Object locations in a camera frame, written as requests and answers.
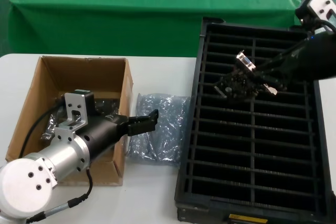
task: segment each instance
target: metal bracket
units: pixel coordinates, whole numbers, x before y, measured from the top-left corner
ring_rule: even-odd
[[[75,131],[88,124],[85,96],[82,94],[65,93],[68,118],[55,127],[55,136],[59,139],[75,139]],[[77,122],[73,112],[78,112],[80,121]]]

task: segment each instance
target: open cardboard box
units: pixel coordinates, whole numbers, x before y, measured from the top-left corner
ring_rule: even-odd
[[[119,114],[130,114],[133,81],[126,59],[68,58],[43,56],[38,60],[32,84],[28,91],[6,160],[19,157],[24,139],[32,124],[66,92],[84,89],[94,92],[94,98],[120,99]],[[39,152],[48,144],[40,139],[46,128],[48,116],[39,123],[26,146],[24,156]],[[122,185],[124,173],[124,136],[105,156],[92,164],[94,185]],[[60,182],[61,185],[87,185],[85,173],[77,173]]]

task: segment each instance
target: table surface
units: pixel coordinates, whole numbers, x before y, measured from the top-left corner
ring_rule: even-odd
[[[38,58],[42,55],[12,54],[0,58],[0,166],[24,104]],[[195,58],[126,57],[133,77],[131,114],[135,115],[138,93],[191,95]],[[336,79],[320,81],[325,133],[332,187],[336,189]],[[94,187],[79,206],[49,217],[41,223],[172,224],[177,220],[174,193],[177,168],[126,162],[122,187]],[[85,193],[85,187],[57,187],[50,207]]]

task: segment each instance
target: green backdrop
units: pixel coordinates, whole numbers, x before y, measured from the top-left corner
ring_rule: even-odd
[[[289,27],[299,0],[10,0],[15,52],[196,57],[202,17]]]

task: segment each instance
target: black plastic crate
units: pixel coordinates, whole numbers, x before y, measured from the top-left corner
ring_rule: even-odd
[[[203,20],[175,194],[180,221],[222,223],[230,214],[268,223],[335,220],[318,82],[237,104],[213,88],[241,50],[258,67],[306,36]]]

